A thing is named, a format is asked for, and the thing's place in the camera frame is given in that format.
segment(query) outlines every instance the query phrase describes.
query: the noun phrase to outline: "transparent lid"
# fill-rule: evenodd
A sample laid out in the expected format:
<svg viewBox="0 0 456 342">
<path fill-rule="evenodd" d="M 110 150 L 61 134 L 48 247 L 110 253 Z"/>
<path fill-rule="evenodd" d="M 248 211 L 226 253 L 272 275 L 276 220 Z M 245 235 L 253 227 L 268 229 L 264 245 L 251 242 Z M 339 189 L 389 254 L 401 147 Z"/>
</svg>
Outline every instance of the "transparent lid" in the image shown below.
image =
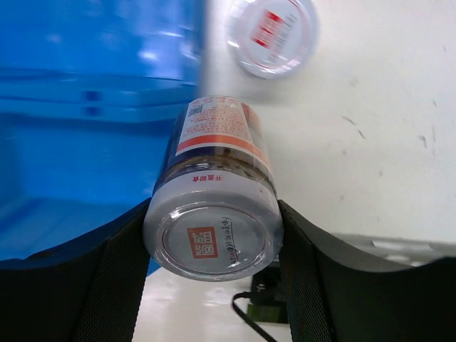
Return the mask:
<svg viewBox="0 0 456 342">
<path fill-rule="evenodd" d="M 165 252 L 192 273 L 233 274 L 250 267 L 264 251 L 265 232 L 248 214 L 228 207 L 200 207 L 163 223 Z"/>
<path fill-rule="evenodd" d="M 227 40 L 245 71 L 271 79 L 294 72 L 307 60 L 317 28 L 309 0 L 238 0 L 230 11 Z"/>
<path fill-rule="evenodd" d="M 221 181 L 195 182 L 217 173 Z M 143 227 L 150 255 L 190 279 L 251 276 L 279 253 L 283 225 L 275 195 L 227 171 L 181 175 L 154 194 Z"/>
</svg>

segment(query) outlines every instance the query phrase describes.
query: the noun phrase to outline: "plastic jar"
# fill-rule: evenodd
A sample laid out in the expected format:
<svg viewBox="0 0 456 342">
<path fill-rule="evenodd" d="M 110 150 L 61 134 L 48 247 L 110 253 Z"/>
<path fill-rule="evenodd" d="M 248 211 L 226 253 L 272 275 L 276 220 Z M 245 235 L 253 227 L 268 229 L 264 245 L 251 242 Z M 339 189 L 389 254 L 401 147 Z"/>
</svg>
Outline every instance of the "plastic jar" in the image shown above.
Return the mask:
<svg viewBox="0 0 456 342">
<path fill-rule="evenodd" d="M 248 105 L 226 96 L 188 105 L 143 237 L 159 264 L 197 280 L 251 276 L 276 258 L 283 225 L 260 120 Z"/>
</svg>

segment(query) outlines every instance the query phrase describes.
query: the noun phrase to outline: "white surface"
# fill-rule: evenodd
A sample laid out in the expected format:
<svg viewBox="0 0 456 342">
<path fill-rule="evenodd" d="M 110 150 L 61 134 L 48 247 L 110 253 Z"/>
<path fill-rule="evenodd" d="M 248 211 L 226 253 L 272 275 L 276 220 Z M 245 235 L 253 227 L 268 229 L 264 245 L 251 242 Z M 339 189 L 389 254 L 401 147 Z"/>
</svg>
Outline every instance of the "white surface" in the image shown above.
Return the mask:
<svg viewBox="0 0 456 342">
<path fill-rule="evenodd" d="M 262 342 L 231 309 L 233 295 L 249 290 L 249 279 L 204 283 L 161 268 L 146 280 L 133 342 Z M 239 306 L 245 310 L 247 300 Z M 261 326 L 276 340 L 291 341 L 288 326 Z"/>
<path fill-rule="evenodd" d="M 210 2 L 203 95 L 260 115 L 279 197 L 330 232 L 456 242 L 456 1 L 320 0 L 316 53 L 283 81 L 237 67 L 228 7 Z"/>
</svg>

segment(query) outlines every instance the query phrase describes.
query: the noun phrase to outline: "black device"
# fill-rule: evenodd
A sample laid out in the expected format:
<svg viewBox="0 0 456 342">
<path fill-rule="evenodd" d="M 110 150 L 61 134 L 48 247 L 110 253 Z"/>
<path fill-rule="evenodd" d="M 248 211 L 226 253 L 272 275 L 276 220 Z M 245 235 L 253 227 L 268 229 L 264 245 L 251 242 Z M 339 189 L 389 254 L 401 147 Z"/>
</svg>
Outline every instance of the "black device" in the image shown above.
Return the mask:
<svg viewBox="0 0 456 342">
<path fill-rule="evenodd" d="M 0 340 L 131 341 L 149 262 L 147 205 L 27 259 L 0 261 Z M 456 341 L 456 258 L 410 268 L 279 205 L 294 342 Z"/>
</svg>

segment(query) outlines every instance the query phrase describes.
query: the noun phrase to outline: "red logo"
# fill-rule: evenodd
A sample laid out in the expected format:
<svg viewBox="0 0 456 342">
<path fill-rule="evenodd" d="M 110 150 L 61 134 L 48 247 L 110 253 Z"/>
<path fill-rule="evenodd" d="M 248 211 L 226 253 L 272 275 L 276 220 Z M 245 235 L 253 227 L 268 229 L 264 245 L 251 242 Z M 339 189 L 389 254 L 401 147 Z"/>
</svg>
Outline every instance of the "red logo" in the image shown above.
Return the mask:
<svg viewBox="0 0 456 342">
<path fill-rule="evenodd" d="M 193 259 L 217 258 L 217 242 L 214 227 L 187 229 Z"/>
<path fill-rule="evenodd" d="M 269 48 L 275 42 L 283 22 L 279 16 L 265 10 L 256 30 L 252 34 L 252 40 L 264 48 Z"/>
</svg>

